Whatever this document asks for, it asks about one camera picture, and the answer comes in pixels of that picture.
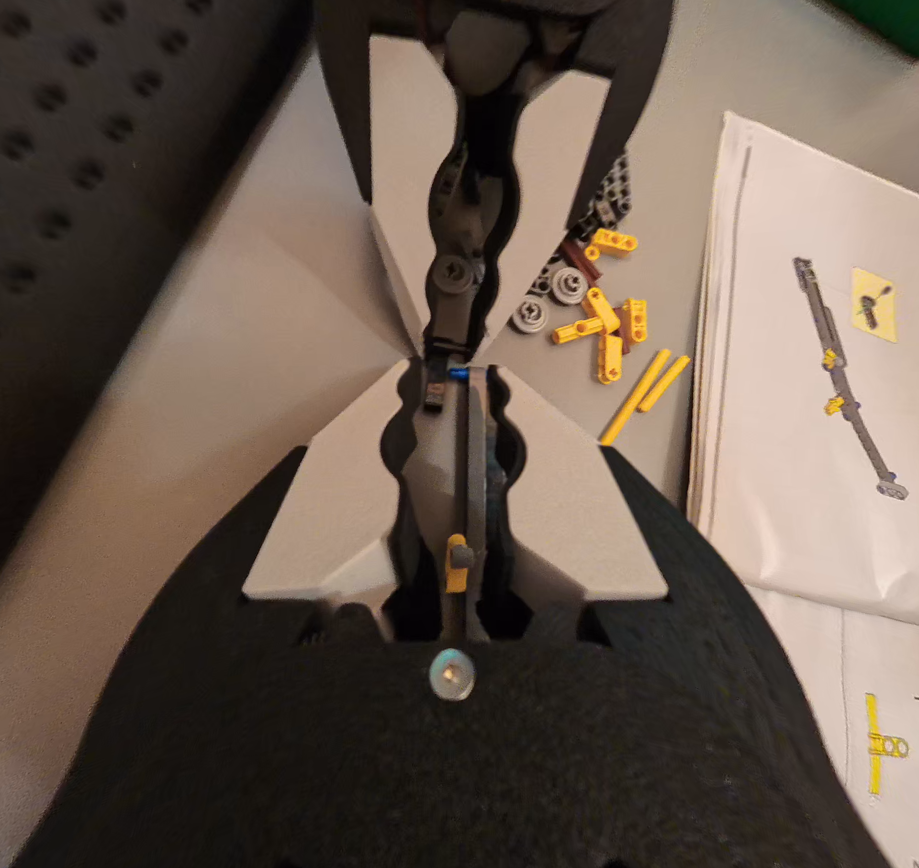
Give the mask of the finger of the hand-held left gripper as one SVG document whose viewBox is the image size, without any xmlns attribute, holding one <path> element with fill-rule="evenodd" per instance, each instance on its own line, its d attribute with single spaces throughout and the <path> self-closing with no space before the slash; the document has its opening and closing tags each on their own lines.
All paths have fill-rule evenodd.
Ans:
<svg viewBox="0 0 919 868">
<path fill-rule="evenodd" d="M 420 41 L 370 38 L 370 222 L 408 338 L 424 354 L 428 272 L 436 257 L 431 188 L 453 149 L 453 85 Z"/>
<path fill-rule="evenodd" d="M 609 84 L 601 76 L 566 71 L 540 87 L 523 107 L 513 146 L 517 218 L 499 252 L 497 296 L 474 361 L 484 356 L 567 233 Z"/>
</svg>

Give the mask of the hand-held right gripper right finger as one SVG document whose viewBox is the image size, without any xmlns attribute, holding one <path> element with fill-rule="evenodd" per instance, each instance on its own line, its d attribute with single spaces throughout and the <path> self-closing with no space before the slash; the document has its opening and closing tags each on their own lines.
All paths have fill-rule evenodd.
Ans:
<svg viewBox="0 0 919 868">
<path fill-rule="evenodd" d="M 488 368 L 487 396 L 487 635 L 521 637 L 556 605 L 665 597 L 596 440 L 508 368 Z"/>
</svg>

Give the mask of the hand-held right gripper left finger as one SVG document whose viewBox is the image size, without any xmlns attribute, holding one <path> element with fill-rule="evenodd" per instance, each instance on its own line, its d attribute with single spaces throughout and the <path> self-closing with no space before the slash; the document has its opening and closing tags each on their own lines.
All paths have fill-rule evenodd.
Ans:
<svg viewBox="0 0 919 868">
<path fill-rule="evenodd" d="M 306 448 L 243 592 L 367 606 L 401 640 L 431 637 L 431 552 L 403 475 L 422 362 L 403 359 Z"/>
</svg>

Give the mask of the pile of black grey lego pieces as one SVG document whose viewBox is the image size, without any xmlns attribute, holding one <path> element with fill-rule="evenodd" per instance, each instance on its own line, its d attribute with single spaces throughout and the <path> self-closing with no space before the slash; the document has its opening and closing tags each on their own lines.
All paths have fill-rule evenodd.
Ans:
<svg viewBox="0 0 919 868">
<path fill-rule="evenodd" d="M 631 211 L 631 196 L 628 155 L 622 153 L 603 178 L 584 215 L 562 240 L 572 239 L 584 250 L 599 228 L 621 232 L 618 227 Z M 559 249 L 561 242 L 511 315 L 509 326 L 518 334 L 534 335 L 543 331 L 548 316 L 545 304 L 547 299 L 553 299 L 563 306 L 577 306 L 591 287 L 580 271 L 565 261 Z"/>
</svg>

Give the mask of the grey lego beam assembly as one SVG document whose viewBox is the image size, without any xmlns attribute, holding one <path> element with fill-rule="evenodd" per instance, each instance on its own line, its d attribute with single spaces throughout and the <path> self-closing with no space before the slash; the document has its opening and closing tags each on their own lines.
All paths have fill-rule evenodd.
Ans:
<svg viewBox="0 0 919 868">
<path fill-rule="evenodd" d="M 480 615 L 489 559 L 493 451 L 487 369 L 449 358 L 444 394 L 452 400 L 453 413 L 448 422 L 449 503 L 441 526 L 441 637 L 444 644 L 460 646 L 489 640 Z"/>
</svg>

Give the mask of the dark grey lego liftarm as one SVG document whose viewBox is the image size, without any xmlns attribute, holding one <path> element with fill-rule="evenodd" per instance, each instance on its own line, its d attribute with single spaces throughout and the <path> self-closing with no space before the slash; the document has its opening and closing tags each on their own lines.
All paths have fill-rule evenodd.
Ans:
<svg viewBox="0 0 919 868">
<path fill-rule="evenodd" d="M 504 199 L 503 181 L 478 165 L 470 142 L 456 142 L 435 175 L 428 218 L 435 253 L 426 277 L 430 320 L 425 357 L 472 356 L 484 335 L 477 296 L 489 272 L 488 240 Z"/>
</svg>

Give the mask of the white lego instruction booklet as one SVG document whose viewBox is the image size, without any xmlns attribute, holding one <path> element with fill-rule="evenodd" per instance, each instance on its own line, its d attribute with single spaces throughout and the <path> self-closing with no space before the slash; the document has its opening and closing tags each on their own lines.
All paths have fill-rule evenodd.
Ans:
<svg viewBox="0 0 919 868">
<path fill-rule="evenodd" d="M 917 242 L 916 192 L 724 116 L 688 513 L 893 866 L 917 866 Z"/>
</svg>

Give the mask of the brown lego piece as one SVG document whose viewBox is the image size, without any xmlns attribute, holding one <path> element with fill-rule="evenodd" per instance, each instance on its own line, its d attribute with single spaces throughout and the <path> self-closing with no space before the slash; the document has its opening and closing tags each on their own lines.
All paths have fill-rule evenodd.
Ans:
<svg viewBox="0 0 919 868">
<path fill-rule="evenodd" d="M 560 243 L 560 253 L 565 261 L 587 279 L 589 286 L 595 286 L 602 276 L 595 264 L 589 259 L 576 241 L 566 238 Z"/>
</svg>

